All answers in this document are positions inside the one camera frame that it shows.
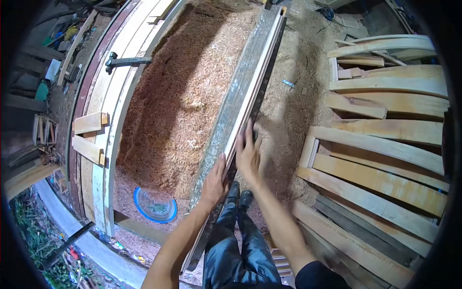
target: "person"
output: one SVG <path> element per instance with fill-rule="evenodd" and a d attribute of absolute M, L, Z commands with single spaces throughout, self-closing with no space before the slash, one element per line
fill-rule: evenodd
<path fill-rule="evenodd" d="M 142 289 L 179 287 L 178 275 L 183 261 L 207 216 L 225 195 L 223 210 L 213 226 L 206 246 L 203 288 L 290 288 L 281 284 L 265 239 L 247 215 L 247 209 L 254 197 L 273 242 L 289 261 L 297 289 L 349 288 L 340 275 L 316 260 L 306 246 L 295 221 L 259 174 L 260 145 L 261 136 L 255 143 L 252 141 L 252 123 L 249 120 L 245 135 L 240 135 L 237 139 L 236 167 L 252 191 L 245 190 L 239 196 L 239 184 L 234 182 L 228 192 L 227 181 L 225 185 L 222 182 L 226 163 L 225 155 L 221 154 L 204 180 L 197 205 L 178 224 L 157 253 Z M 239 254 L 234 235 L 236 218 L 243 239 L 242 254 Z"/>

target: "wooden board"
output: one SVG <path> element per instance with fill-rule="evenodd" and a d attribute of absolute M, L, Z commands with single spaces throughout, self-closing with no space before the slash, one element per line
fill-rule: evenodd
<path fill-rule="evenodd" d="M 93 9 L 93 11 L 90 13 L 88 18 L 85 20 L 85 22 L 81 26 L 79 32 L 77 33 L 77 36 L 75 37 L 74 42 L 72 42 L 71 47 L 67 51 L 66 58 L 64 59 L 64 62 L 61 65 L 61 71 L 58 76 L 58 81 L 56 82 L 57 85 L 62 86 L 64 82 L 64 75 L 66 75 L 66 70 L 74 55 L 74 51 L 77 48 L 77 45 L 79 45 L 80 40 L 82 39 L 85 31 L 90 27 L 90 24 L 93 23 L 93 20 L 95 19 L 97 14 L 98 14 L 98 11 L 96 9 Z"/>
<path fill-rule="evenodd" d="M 297 175 L 424 240 L 433 242 L 436 238 L 438 227 L 435 224 L 377 195 L 314 168 L 299 167 Z"/>
<path fill-rule="evenodd" d="M 96 112 L 76 118 L 73 122 L 73 130 L 76 135 L 89 131 L 102 130 L 109 123 L 109 114 Z"/>
<path fill-rule="evenodd" d="M 81 136 L 75 135 L 72 138 L 72 147 L 79 154 L 91 160 L 93 163 L 97 165 L 105 165 L 103 149 L 99 148 L 91 141 L 88 141 Z"/>
<path fill-rule="evenodd" d="M 316 154 L 313 168 L 441 217 L 446 195 L 416 182 L 347 160 Z"/>
<path fill-rule="evenodd" d="M 317 139 L 333 141 L 369 150 L 378 154 L 384 154 L 389 157 L 421 166 L 429 171 L 436 172 L 444 176 L 443 159 L 441 156 L 404 143 L 390 141 L 370 135 L 360 135 L 349 131 L 317 126 L 310 126 L 308 129 L 308 135 L 314 136 Z"/>
<path fill-rule="evenodd" d="M 339 93 L 349 92 L 414 92 L 448 98 L 445 83 L 434 79 L 372 77 L 340 80 L 329 83 L 329 90 Z"/>
<path fill-rule="evenodd" d="M 327 53 L 327 57 L 340 57 L 351 54 L 370 52 L 375 50 L 387 49 L 421 49 L 435 51 L 430 39 L 421 38 L 395 38 L 395 39 L 380 39 L 366 43 L 359 43 L 352 46 L 344 46 Z"/>
<path fill-rule="evenodd" d="M 412 167 L 412 165 L 409 163 L 337 143 L 331 144 L 330 148 L 330 155 L 336 158 L 374 167 L 379 170 L 390 172 L 392 174 L 414 180 L 427 186 L 449 192 L 449 184 L 437 178 L 426 175 L 429 173 L 428 171 L 424 171 L 419 167 Z"/>
<path fill-rule="evenodd" d="M 343 93 L 347 98 L 363 99 L 376 105 L 384 105 L 388 112 L 409 114 L 410 116 L 431 116 L 443 119 L 449 108 L 449 101 L 429 95 L 399 92 Z"/>
<path fill-rule="evenodd" d="M 345 45 L 348 45 L 348 46 L 351 46 L 351 45 L 355 45 L 355 43 L 353 42 L 348 42 L 348 41 L 343 41 L 343 40 L 334 40 L 335 42 L 337 43 L 342 43 L 342 44 L 345 44 Z M 379 51 L 371 51 L 372 54 L 375 54 L 375 55 L 378 55 L 378 56 L 381 56 L 383 57 L 384 59 L 394 63 L 394 64 L 397 64 L 397 65 L 401 65 L 401 66 L 406 66 L 407 64 L 405 64 L 404 62 L 402 61 L 399 61 L 397 60 L 396 58 L 394 57 L 391 57 L 385 53 L 382 53 L 382 52 L 379 52 Z"/>
<path fill-rule="evenodd" d="M 413 277 L 413 272 L 410 269 L 390 260 L 302 202 L 294 202 L 292 213 L 327 242 L 390 284 L 404 289 Z"/>
<path fill-rule="evenodd" d="M 441 65 L 407 65 L 391 66 L 368 70 L 365 77 L 405 77 L 405 78 L 423 78 L 435 79 L 445 83 L 444 71 Z"/>
<path fill-rule="evenodd" d="M 420 256 L 426 257 L 430 248 L 432 247 L 431 244 L 428 244 L 425 241 L 422 241 L 419 238 L 416 238 L 412 235 L 406 234 L 405 232 L 401 231 L 399 228 L 395 228 L 391 222 L 386 222 L 377 220 L 374 218 L 374 215 L 367 215 L 361 213 L 358 210 L 355 210 L 345 204 L 337 202 L 333 200 L 339 206 L 344 207 L 345 209 L 349 210 L 353 214 L 357 215 L 364 221 L 368 222 L 369 224 L 375 226 L 376 228 L 380 229 L 384 233 L 388 234 L 389 236 L 393 237 L 397 241 L 401 242 L 403 245 L 407 246 L 409 249 L 417 252 Z"/>
<path fill-rule="evenodd" d="M 331 128 L 377 137 L 441 146 L 443 123 L 410 119 L 342 119 Z"/>
<path fill-rule="evenodd" d="M 387 116 L 387 109 L 384 105 L 357 98 L 348 98 L 337 93 L 331 93 L 327 96 L 326 105 L 331 109 L 367 117 L 384 119 Z"/>

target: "dark pants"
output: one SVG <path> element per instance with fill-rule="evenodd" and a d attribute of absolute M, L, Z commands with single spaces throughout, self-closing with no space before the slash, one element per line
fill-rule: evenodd
<path fill-rule="evenodd" d="M 236 217 L 242 234 L 242 254 L 234 236 Z M 281 283 L 281 279 L 261 232 L 247 213 L 229 203 L 206 246 L 202 287 L 218 289 L 233 282 Z"/>

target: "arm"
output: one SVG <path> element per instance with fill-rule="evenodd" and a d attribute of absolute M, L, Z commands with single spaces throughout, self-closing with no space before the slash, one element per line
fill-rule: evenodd
<path fill-rule="evenodd" d="M 142 289 L 179 287 L 178 276 L 188 251 L 193 246 L 208 215 L 228 191 L 222 182 L 225 167 L 225 155 L 221 154 L 204 180 L 199 202 L 189 215 L 181 220 L 160 248 L 147 272 Z"/>
<path fill-rule="evenodd" d="M 316 261 L 316 258 L 306 247 L 302 233 L 292 216 L 282 207 L 265 180 L 259 175 L 261 137 L 257 138 L 255 144 L 252 142 L 250 120 L 247 123 L 245 139 L 247 140 L 245 147 L 244 136 L 240 135 L 237 139 L 237 169 L 252 188 L 263 218 L 268 224 L 271 238 L 289 261 L 293 274 L 296 276 L 306 264 Z"/>

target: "stacked lumber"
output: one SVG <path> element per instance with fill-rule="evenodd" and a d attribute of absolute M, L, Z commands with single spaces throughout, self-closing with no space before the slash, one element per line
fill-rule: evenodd
<path fill-rule="evenodd" d="M 310 236 L 307 242 L 341 252 L 348 261 L 340 262 L 351 273 L 363 267 L 404 288 L 435 241 L 447 202 L 441 157 L 449 107 L 444 74 L 439 65 L 406 65 L 386 54 L 389 49 L 434 53 L 425 36 L 338 43 L 344 46 L 328 52 L 327 106 L 336 115 L 330 128 L 309 127 L 297 169 L 320 195 L 313 208 L 297 202 L 292 212 Z M 382 68 L 371 62 L 379 58 Z M 319 150 L 320 142 L 325 149 Z M 357 281 L 353 288 L 386 288 L 377 280 Z"/>

